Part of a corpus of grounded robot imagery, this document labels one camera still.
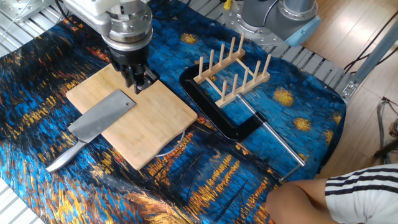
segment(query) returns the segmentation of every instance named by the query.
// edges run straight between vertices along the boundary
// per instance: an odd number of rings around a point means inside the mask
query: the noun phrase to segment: white shirt
[[[325,196],[330,215],[338,223],[398,223],[398,164],[329,178]]]

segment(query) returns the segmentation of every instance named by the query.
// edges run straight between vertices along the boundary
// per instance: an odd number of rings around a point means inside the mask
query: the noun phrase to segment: starry night fabric
[[[71,17],[74,25],[63,21],[0,59],[0,177],[45,223],[272,223],[267,194],[296,161],[264,128],[243,142],[226,140],[178,83],[201,56],[208,62],[211,49],[217,62],[221,44],[229,49],[239,35],[178,1],[159,9],[149,65],[199,118],[176,151],[139,171],[102,136],[63,169],[45,171],[77,141],[67,126],[81,114],[66,92],[109,63],[102,40],[76,26],[90,28]],[[170,14],[172,19],[164,16]],[[243,47],[242,61],[252,71],[258,60],[264,64],[267,54],[260,47],[248,40]],[[312,179],[337,145],[346,105],[320,80],[286,61],[272,58],[268,72],[270,79],[244,97],[307,160],[289,180]],[[244,70],[236,63],[211,79],[219,88],[227,80],[228,92],[234,74],[239,86]],[[201,87],[219,99],[207,83]],[[223,111],[236,124],[251,115],[238,101]]]

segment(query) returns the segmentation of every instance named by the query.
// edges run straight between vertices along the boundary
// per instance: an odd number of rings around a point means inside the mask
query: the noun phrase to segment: wooden cutting board
[[[197,118],[197,114],[159,80],[136,95],[112,65],[71,89],[67,98],[83,114],[117,89],[136,105],[102,135],[136,170]]]

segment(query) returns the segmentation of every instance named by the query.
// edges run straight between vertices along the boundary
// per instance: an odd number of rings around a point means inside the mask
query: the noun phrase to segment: silver cleaver
[[[111,126],[136,103],[121,90],[116,90],[79,117],[68,129],[78,142],[59,156],[45,170],[53,173],[75,157],[83,147]]]

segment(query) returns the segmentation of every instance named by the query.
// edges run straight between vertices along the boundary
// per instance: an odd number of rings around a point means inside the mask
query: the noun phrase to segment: wooden floor
[[[317,0],[317,3],[322,23],[304,47],[343,68],[360,54],[398,10],[398,0]],[[368,52],[385,33],[377,38]],[[356,71],[360,65],[358,63],[351,71]],[[398,52],[377,66],[351,99],[343,136],[318,177],[341,175],[381,163],[373,159],[373,152],[379,149],[376,106],[383,96],[398,103]],[[392,110],[386,109],[386,129],[396,118]]]

